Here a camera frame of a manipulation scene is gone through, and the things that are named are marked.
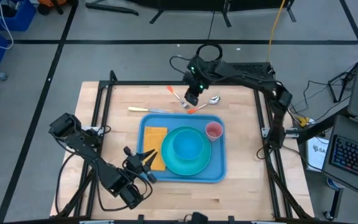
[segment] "teal plate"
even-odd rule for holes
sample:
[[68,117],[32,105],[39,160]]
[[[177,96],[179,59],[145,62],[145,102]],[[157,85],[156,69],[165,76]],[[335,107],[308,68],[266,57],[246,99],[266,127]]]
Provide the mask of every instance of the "teal plate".
[[[175,154],[173,149],[173,140],[177,134],[184,130],[191,130],[198,133],[203,141],[203,150],[201,154],[193,160],[181,159]],[[200,130],[191,127],[180,127],[170,131],[164,138],[161,145],[161,156],[166,167],[179,175],[194,175],[201,172],[211,158],[211,144],[207,136]]]

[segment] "yellow sponge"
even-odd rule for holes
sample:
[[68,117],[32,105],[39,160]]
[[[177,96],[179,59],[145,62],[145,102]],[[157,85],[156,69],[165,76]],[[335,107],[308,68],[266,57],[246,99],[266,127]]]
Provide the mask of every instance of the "yellow sponge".
[[157,152],[157,156],[152,163],[152,170],[165,171],[165,164],[161,156],[161,144],[167,133],[168,128],[145,127],[143,151],[148,152],[154,149],[154,152]]

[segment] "gray floor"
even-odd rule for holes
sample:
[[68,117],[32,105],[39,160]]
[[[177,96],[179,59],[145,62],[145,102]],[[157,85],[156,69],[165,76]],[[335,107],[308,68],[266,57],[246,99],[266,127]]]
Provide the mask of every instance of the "gray floor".
[[[358,1],[346,1],[358,26]],[[135,4],[119,3],[140,12],[128,14],[86,9],[80,2],[68,33],[68,40],[157,40],[206,39],[212,19],[210,12],[164,12],[154,25],[149,24],[156,11]],[[70,8],[64,15],[56,12],[44,17],[36,15],[27,32],[14,32],[15,40],[59,40]],[[233,27],[227,28],[221,14],[216,14],[211,39],[267,40],[277,10],[229,13]],[[357,40],[339,1],[296,0],[292,23],[283,12],[277,25],[278,40]],[[47,133],[48,125],[64,112],[73,113],[83,81],[108,78],[113,69],[119,80],[181,80],[168,59],[172,55],[191,57],[199,45],[64,45],[55,75],[40,116],[29,154],[24,164],[5,221],[47,218],[51,208],[57,173],[63,151]],[[0,82],[0,205],[12,175],[17,157],[44,86],[57,45],[17,44],[9,50],[0,71],[9,79]],[[267,45],[223,44],[227,62],[266,61]],[[214,49],[202,56],[212,59]],[[326,83],[358,60],[358,45],[274,45],[271,62],[277,78],[293,93],[293,104],[303,100],[307,80]],[[177,62],[181,68],[185,64]],[[311,85],[311,96],[324,89]],[[308,100],[304,115],[318,118],[333,105],[327,89]],[[302,110],[304,103],[296,108]],[[333,191],[325,179],[306,171],[314,212],[322,218],[329,209]],[[346,190],[338,221],[358,223],[358,194]]]

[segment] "blue tray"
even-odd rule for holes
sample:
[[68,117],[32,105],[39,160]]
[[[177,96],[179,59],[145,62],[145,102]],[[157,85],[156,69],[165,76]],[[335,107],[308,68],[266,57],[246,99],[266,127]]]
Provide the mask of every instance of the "blue tray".
[[174,181],[174,182],[201,182],[201,183],[216,183],[223,180],[226,175],[226,147],[223,121],[215,115],[195,115],[195,114],[164,114],[151,113],[142,118],[139,125],[139,135],[137,138],[137,152],[143,153],[143,138],[144,128],[151,127],[166,127],[168,132],[182,126],[189,126],[199,129],[205,133],[205,127],[209,122],[216,121],[223,126],[223,135],[211,142],[211,160],[209,164],[198,174],[191,176],[183,176],[170,171],[168,168],[165,171],[152,171],[154,176],[159,181]]

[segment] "desk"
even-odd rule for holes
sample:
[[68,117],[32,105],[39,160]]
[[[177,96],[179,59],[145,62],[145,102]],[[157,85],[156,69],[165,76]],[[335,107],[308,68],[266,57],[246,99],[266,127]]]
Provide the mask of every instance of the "desk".
[[[179,95],[183,95],[187,86],[174,86],[174,89]],[[82,84],[75,115],[83,126],[91,123],[97,91],[98,82]],[[199,113],[216,114],[224,121],[227,152],[227,173],[224,180],[217,184],[157,182],[153,184],[154,192],[149,199],[133,210],[125,209],[120,212],[103,212],[95,197],[92,219],[135,220],[139,214],[143,214],[147,220],[182,220],[186,214],[194,211],[209,216],[210,220],[227,220],[229,215],[234,215],[236,220],[273,219],[265,162],[255,156],[262,147],[262,141],[254,91],[242,86],[211,86],[200,95],[200,103],[208,101],[214,95],[221,95],[219,104],[207,106]],[[135,152],[139,123],[145,115],[142,112],[128,111],[128,106],[184,112],[178,100],[163,85],[114,85],[107,120],[112,131],[104,138],[102,157],[117,166],[125,158],[122,151],[124,146],[129,146]],[[285,119],[285,126],[292,126],[289,116]],[[294,139],[286,139],[284,145],[298,150]],[[284,149],[281,152],[289,191],[305,211],[314,216],[299,155]],[[82,165],[83,160],[78,156],[67,163],[60,182],[60,209],[77,190]],[[143,184],[137,182],[137,185],[142,192]],[[277,194],[280,200],[282,195],[278,189]],[[120,198],[113,198],[104,190],[101,190],[101,198],[106,208],[123,205]],[[87,201],[88,192],[84,195],[81,215],[85,214]],[[53,206],[51,215],[55,214]]]

